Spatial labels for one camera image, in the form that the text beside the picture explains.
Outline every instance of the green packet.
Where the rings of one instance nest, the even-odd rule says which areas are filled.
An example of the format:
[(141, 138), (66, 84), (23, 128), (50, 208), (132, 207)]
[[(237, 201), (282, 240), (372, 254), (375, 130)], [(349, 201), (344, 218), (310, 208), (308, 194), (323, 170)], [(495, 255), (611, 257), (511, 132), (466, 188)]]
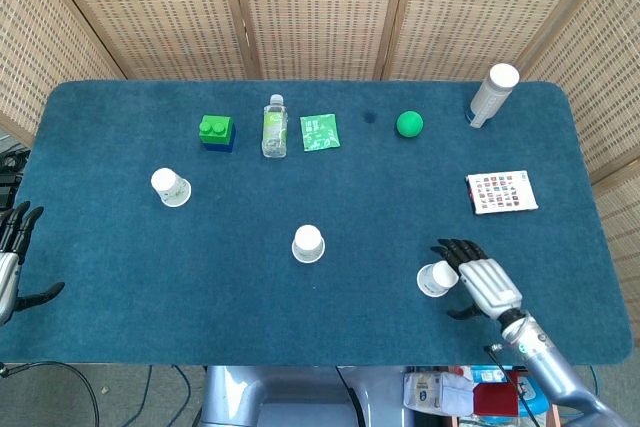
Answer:
[(300, 117), (300, 125), (305, 152), (340, 147), (335, 114)]

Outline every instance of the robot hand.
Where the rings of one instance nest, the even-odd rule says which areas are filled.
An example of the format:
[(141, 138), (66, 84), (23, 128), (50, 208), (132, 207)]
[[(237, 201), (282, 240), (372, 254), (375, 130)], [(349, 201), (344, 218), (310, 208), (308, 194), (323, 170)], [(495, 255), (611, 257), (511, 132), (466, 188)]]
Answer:
[(447, 312), (456, 320), (485, 314), (493, 320), (511, 309), (519, 309), (522, 294), (504, 269), (470, 240), (439, 239), (431, 250), (441, 255), (458, 273), (473, 297), (474, 304), (464, 311)]
[(7, 323), (14, 312), (49, 302), (64, 288), (64, 282), (58, 282), (41, 294), (18, 297), (20, 270), (31, 232), (44, 211), (44, 208), (36, 207), (25, 216), (30, 205), (23, 202), (0, 214), (0, 326)]
[(566, 424), (572, 427), (629, 427), (618, 414), (593, 395), (575, 373), (538, 322), (520, 309), (522, 294), (504, 269), (469, 240), (438, 240), (431, 250), (460, 275), (474, 303), (464, 311), (449, 311), (465, 320), (486, 315), (498, 320), (502, 337), (521, 356), (547, 399), (584, 415)]

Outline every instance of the floor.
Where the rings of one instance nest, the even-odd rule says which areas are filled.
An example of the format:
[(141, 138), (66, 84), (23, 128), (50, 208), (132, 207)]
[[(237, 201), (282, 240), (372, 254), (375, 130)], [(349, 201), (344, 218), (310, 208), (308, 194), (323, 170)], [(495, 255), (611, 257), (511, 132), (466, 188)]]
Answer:
[[(147, 380), (147, 366), (79, 366), (98, 398), (100, 425), (121, 427), (138, 410)], [(187, 407), (175, 427), (191, 427), (200, 409), (204, 370), (199, 366), (182, 367), (191, 387)], [(593, 385), (588, 368), (578, 369)], [(632, 427), (640, 427), (640, 350), (623, 364), (597, 367), (602, 399), (616, 409)], [(187, 387), (179, 372), (170, 366), (155, 366), (147, 401), (132, 426), (169, 425), (187, 398)], [(2, 427), (90, 427), (93, 412), (81, 381), (57, 367), (36, 367), (6, 379), (0, 379)]]

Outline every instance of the green block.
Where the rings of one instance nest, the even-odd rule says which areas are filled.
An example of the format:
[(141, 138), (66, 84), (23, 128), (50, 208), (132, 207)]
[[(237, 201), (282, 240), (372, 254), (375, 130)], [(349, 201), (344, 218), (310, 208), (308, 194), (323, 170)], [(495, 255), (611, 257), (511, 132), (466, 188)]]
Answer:
[(231, 141), (233, 119), (222, 115), (204, 115), (200, 122), (200, 140), (204, 144), (225, 144)]

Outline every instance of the white paper cup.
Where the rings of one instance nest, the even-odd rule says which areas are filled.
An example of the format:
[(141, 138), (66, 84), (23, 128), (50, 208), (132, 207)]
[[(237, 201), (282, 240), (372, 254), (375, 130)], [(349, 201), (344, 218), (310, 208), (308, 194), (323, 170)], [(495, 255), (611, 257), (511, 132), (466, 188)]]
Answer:
[(324, 254), (324, 239), (317, 227), (303, 225), (296, 230), (296, 236), (291, 244), (293, 256), (303, 264), (311, 264)]
[(166, 167), (153, 173), (151, 186), (167, 207), (180, 207), (191, 197), (191, 184)]
[(458, 274), (445, 261), (425, 265), (418, 271), (418, 287), (424, 295), (442, 297), (458, 283)]

